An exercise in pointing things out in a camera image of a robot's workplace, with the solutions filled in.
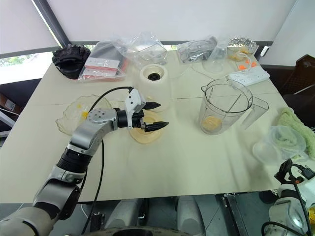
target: plastic pitcher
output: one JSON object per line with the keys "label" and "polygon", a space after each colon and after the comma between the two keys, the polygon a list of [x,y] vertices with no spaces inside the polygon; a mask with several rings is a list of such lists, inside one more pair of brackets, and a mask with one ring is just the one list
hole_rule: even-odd
{"label": "plastic pitcher", "polygon": [[303,136],[288,126],[272,126],[268,134],[254,144],[254,156],[267,165],[279,165],[284,160],[294,158],[306,161],[309,156],[304,153],[306,143]]}
{"label": "plastic pitcher", "polygon": [[253,97],[243,84],[229,79],[213,80],[201,87],[204,92],[199,113],[199,124],[207,134],[220,134],[234,124],[243,113],[252,109],[242,123],[244,129],[261,117],[268,103]]}

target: metal bracket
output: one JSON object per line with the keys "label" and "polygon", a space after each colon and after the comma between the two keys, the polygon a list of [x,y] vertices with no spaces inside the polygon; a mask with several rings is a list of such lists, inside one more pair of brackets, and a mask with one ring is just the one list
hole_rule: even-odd
{"label": "metal bracket", "polygon": [[90,232],[95,232],[102,229],[105,222],[105,214],[93,213],[91,216]]}
{"label": "metal bracket", "polygon": [[237,234],[239,236],[248,236],[242,215],[237,206],[235,194],[234,193],[224,194],[224,196],[222,197],[222,201],[223,201],[224,206],[229,210],[229,213],[231,215],[233,225],[237,231]]}
{"label": "metal bracket", "polygon": [[15,124],[15,121],[12,120],[10,117],[8,117],[5,113],[3,113],[2,111],[0,111],[0,120],[7,124],[10,127],[13,127]]}

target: black cable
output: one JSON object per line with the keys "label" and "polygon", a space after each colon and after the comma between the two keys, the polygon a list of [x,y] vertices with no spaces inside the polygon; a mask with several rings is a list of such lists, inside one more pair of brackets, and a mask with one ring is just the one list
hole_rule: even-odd
{"label": "black cable", "polygon": [[[112,91],[119,90],[119,89],[128,89],[129,92],[131,92],[131,90],[133,89],[133,87],[117,87],[117,88],[112,88],[112,89],[108,90],[107,92],[103,93],[103,94],[95,101],[95,103],[91,106],[89,112],[90,112],[91,110],[93,110],[93,108],[95,107],[95,105],[96,105],[105,95],[109,94],[109,93],[112,92]],[[87,175],[88,175],[88,168],[86,169],[85,172],[86,172],[86,173],[85,173],[85,176],[84,176],[83,181],[82,181],[81,190],[82,190],[83,187],[84,187],[84,184],[85,184],[85,181],[86,181],[86,177],[87,177]],[[83,228],[81,234],[84,234],[84,233],[85,233],[85,230],[87,229],[87,226],[88,226],[88,224],[89,224],[89,221],[91,220],[91,216],[92,216],[92,213],[93,213],[93,209],[94,209],[94,206],[95,206],[96,201],[97,201],[97,197],[98,197],[98,194],[99,194],[100,187],[101,187],[101,185],[102,185],[103,173],[104,173],[104,141],[102,140],[102,168],[101,168],[99,183],[98,183],[97,191],[96,191],[96,194],[95,194],[93,203],[92,203],[92,207],[91,207],[91,211],[90,211],[89,217],[87,218],[87,221],[85,222],[85,225],[84,225],[84,228]]]}
{"label": "black cable", "polygon": [[85,225],[84,225],[84,228],[83,228],[81,234],[85,233],[85,230],[87,229],[87,226],[88,226],[89,221],[91,219],[91,216],[92,216],[92,213],[93,213],[93,209],[94,209],[94,206],[95,206],[95,203],[97,201],[98,194],[99,194],[99,190],[100,190],[100,187],[102,185],[103,173],[104,173],[104,141],[102,140],[102,168],[101,168],[101,171],[100,171],[99,183],[98,183],[97,191],[96,191],[96,194],[95,194],[95,197],[94,197],[94,201],[92,203],[92,207],[91,207],[91,210],[90,210],[89,217],[87,218],[87,221],[85,222]]}
{"label": "black cable", "polygon": [[133,89],[133,87],[117,87],[117,88],[112,88],[112,89],[108,90],[107,92],[103,93],[103,94],[95,101],[95,103],[91,106],[89,112],[90,112],[91,110],[93,110],[93,108],[95,107],[95,105],[96,105],[105,95],[109,94],[109,93],[112,92],[112,91],[119,90],[119,89],[128,89],[129,92],[131,92],[131,90]]}
{"label": "black cable", "polygon": [[299,232],[289,228],[288,226],[280,224],[278,222],[274,222],[274,221],[268,221],[268,222],[263,223],[263,225],[261,226],[261,236],[265,236],[265,227],[267,225],[276,225],[276,226],[279,226],[279,227],[281,227],[281,228],[283,228],[285,230],[288,230],[288,231],[290,231],[290,232],[292,232],[292,233],[294,233],[296,235],[304,236],[303,234],[301,234],[301,233],[299,233]]}
{"label": "black cable", "polygon": [[311,229],[311,224],[310,224],[310,221],[309,221],[309,215],[308,215],[307,210],[306,210],[306,208],[305,208],[305,205],[304,205],[304,202],[303,202],[303,199],[302,199],[300,190],[299,190],[299,188],[297,187],[297,184],[296,184],[296,182],[295,182],[295,177],[294,177],[294,175],[292,174],[291,168],[288,169],[288,173],[289,173],[289,175],[290,175],[290,178],[291,178],[292,184],[293,184],[293,186],[294,186],[294,188],[295,188],[295,191],[296,191],[296,193],[297,193],[297,196],[299,197],[300,204],[301,204],[301,207],[302,207],[304,216],[305,216],[305,220],[306,220],[306,224],[307,224],[307,228],[308,228],[307,235],[308,235],[308,236],[312,236],[312,229]]}

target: food piece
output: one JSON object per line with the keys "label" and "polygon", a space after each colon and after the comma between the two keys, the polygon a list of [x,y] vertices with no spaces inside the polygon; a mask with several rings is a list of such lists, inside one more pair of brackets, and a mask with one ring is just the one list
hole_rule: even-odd
{"label": "food piece", "polygon": [[201,125],[208,131],[214,131],[221,128],[222,120],[217,117],[208,116],[202,121]]}

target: silver foil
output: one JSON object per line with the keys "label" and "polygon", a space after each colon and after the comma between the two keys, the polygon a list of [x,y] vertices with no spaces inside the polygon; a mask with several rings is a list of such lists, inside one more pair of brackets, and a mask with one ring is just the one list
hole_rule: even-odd
{"label": "silver foil", "polygon": [[257,44],[248,38],[233,38],[227,48],[234,52],[252,54],[256,50]]}

